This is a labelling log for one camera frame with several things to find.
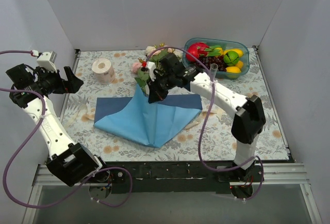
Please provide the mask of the yellow lemon front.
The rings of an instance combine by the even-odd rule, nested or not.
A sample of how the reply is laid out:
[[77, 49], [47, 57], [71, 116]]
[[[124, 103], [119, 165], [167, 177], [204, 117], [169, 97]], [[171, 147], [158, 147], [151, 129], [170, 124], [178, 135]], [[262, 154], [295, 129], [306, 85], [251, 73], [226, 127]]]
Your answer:
[[227, 73], [240, 74], [241, 69], [239, 67], [236, 67], [236, 66], [229, 66], [229, 67], [226, 68], [226, 72]]

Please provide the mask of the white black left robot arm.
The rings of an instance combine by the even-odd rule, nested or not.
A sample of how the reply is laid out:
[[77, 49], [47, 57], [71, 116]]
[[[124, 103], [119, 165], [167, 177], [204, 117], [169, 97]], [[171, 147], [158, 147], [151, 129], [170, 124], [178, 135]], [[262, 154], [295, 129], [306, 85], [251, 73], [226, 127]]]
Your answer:
[[13, 82], [10, 98], [25, 111], [34, 122], [41, 121], [39, 131], [45, 140], [49, 157], [48, 170], [68, 186], [92, 175], [100, 183], [109, 179], [110, 171], [100, 157], [93, 155], [85, 146], [75, 142], [65, 131], [56, 116], [49, 94], [76, 93], [83, 85], [68, 66], [64, 67], [67, 79], [62, 79], [58, 70], [49, 71], [20, 64], [6, 71]]

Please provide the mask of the green lime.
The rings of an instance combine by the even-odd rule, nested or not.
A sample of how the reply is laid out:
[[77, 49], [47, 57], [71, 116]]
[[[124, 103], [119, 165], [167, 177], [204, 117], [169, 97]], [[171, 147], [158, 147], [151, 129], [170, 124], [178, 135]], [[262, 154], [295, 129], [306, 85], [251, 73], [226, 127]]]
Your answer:
[[228, 66], [235, 66], [239, 61], [239, 54], [235, 51], [228, 51], [225, 53], [223, 60]]

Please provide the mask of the wrapped toilet paper roll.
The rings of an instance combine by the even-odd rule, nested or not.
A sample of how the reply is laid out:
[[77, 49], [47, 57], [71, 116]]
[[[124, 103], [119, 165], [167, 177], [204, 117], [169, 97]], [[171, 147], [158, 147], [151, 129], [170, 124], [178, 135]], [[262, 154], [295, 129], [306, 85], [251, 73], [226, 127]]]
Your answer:
[[111, 84], [115, 79], [112, 62], [106, 58], [99, 58], [92, 64], [92, 72], [96, 80], [103, 85]]

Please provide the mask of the red apple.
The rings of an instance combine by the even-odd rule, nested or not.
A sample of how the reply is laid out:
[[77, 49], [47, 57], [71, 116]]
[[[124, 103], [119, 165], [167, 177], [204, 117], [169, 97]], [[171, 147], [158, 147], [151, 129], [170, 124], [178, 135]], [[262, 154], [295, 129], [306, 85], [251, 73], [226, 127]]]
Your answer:
[[195, 62], [196, 59], [199, 59], [199, 51], [196, 46], [191, 46], [187, 49], [186, 59], [189, 62]]

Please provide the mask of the yellow lemon top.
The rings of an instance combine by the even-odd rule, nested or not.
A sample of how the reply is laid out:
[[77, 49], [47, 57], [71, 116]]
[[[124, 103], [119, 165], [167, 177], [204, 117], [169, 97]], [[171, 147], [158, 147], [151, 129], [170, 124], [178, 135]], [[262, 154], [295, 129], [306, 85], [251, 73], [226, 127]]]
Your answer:
[[243, 50], [241, 50], [241, 49], [228, 49], [228, 50], [223, 51], [223, 55], [225, 55], [228, 52], [236, 52], [239, 57], [242, 57], [244, 54]]

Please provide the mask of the yellow lemon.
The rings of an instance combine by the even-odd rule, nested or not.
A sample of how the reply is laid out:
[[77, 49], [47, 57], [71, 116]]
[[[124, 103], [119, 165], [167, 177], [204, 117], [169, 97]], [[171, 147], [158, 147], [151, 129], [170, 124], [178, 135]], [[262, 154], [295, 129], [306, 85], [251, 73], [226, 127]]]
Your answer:
[[229, 67], [226, 68], [226, 72], [227, 73], [240, 74], [241, 69], [239, 67], [236, 67], [236, 66], [229, 66]]
[[242, 57], [244, 54], [243, 50], [241, 50], [241, 49], [228, 49], [228, 50], [223, 51], [223, 55], [225, 55], [228, 52], [236, 52], [239, 57]]
[[241, 70], [244, 66], [244, 63], [241, 60], [239, 60], [235, 66]]

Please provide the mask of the dark purple grapes bunch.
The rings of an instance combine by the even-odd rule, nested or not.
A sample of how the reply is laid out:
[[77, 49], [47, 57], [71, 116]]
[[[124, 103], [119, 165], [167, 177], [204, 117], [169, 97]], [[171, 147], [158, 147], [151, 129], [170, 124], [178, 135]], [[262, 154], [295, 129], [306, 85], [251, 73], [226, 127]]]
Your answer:
[[[199, 58], [199, 61], [207, 68], [210, 69], [210, 65], [212, 63], [216, 63], [218, 65], [219, 71], [226, 71], [228, 65], [224, 62], [223, 56], [202, 56]], [[204, 70], [204, 67], [201, 66], [197, 61], [190, 62], [191, 65], [194, 65], [196, 68]]]

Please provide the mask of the aluminium frame rail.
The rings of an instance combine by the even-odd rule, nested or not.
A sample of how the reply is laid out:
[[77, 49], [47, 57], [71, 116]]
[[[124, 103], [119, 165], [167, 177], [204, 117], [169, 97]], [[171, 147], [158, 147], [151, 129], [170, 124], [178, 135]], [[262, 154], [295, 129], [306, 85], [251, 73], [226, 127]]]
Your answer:
[[[270, 163], [264, 164], [263, 184], [310, 184], [303, 163]], [[38, 166], [33, 186], [66, 186], [52, 175], [46, 166]]]

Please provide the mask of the yellow lemon right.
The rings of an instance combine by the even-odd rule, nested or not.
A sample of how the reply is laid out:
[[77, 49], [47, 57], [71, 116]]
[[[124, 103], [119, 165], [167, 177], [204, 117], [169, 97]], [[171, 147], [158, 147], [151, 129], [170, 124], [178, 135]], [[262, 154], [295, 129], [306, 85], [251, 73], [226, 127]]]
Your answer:
[[239, 60], [235, 66], [241, 70], [244, 66], [244, 63], [241, 60]]

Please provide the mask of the clear glass vase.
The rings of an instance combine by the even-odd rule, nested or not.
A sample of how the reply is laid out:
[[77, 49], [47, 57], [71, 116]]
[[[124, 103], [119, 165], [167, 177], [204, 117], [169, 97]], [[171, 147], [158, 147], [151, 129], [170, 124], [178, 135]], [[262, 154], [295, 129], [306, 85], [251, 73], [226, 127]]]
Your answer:
[[218, 72], [218, 65], [216, 63], [212, 63], [209, 69], [209, 76], [212, 81], [216, 79], [217, 72]]

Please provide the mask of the pink flower bouquet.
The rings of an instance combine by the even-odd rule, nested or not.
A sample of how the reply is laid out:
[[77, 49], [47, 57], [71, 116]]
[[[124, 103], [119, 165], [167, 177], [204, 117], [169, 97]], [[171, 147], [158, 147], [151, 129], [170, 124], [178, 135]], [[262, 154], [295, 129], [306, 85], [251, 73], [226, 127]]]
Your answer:
[[166, 46], [164, 43], [161, 43], [159, 45], [147, 46], [144, 53], [146, 59], [139, 58], [138, 62], [134, 62], [132, 64], [131, 71], [133, 74], [136, 74], [135, 80], [137, 84], [141, 88], [144, 95], [147, 95], [147, 81], [150, 79], [149, 71], [146, 68], [147, 63], [153, 62], [156, 67], [155, 69], [160, 72], [162, 71], [160, 60], [163, 56], [167, 55], [168, 53], [173, 53], [179, 59], [179, 61], [181, 61], [183, 52], [178, 49]]

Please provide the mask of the blue wrapping paper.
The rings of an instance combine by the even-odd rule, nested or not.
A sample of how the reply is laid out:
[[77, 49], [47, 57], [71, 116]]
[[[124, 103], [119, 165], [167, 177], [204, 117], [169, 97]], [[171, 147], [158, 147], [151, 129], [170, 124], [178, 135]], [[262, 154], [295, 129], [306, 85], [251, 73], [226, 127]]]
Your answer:
[[169, 95], [148, 103], [139, 86], [133, 97], [98, 98], [94, 127], [152, 148], [161, 148], [202, 111], [198, 94]]

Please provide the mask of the cream fabric ribbon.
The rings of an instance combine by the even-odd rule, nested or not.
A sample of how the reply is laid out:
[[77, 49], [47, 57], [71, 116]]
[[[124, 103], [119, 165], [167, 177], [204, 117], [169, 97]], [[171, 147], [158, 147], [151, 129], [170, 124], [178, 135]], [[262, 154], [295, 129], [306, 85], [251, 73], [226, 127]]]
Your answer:
[[[64, 128], [67, 129], [68, 127], [70, 127], [77, 120], [78, 117], [81, 117], [82, 122], [94, 121], [95, 112], [96, 112], [96, 108], [88, 108], [86, 104], [82, 105], [64, 124]], [[219, 119], [221, 119], [221, 116], [223, 114], [224, 114], [224, 110], [219, 107], [212, 108], [210, 112], [211, 116], [215, 115]], [[198, 116], [196, 116], [189, 124], [185, 126], [184, 130], [191, 129], [192, 127], [200, 124], [206, 118], [206, 115], [207, 115], [207, 109], [203, 109]]]

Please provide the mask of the pink dragon fruit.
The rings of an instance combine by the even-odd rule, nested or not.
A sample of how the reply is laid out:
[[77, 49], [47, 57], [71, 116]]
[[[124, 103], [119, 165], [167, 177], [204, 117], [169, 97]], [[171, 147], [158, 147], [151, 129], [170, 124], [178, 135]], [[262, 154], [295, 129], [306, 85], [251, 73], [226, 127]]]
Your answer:
[[206, 43], [197, 42], [191, 46], [196, 46], [199, 51], [199, 58], [202, 56], [221, 56], [223, 55], [223, 49], [220, 46], [209, 46]]

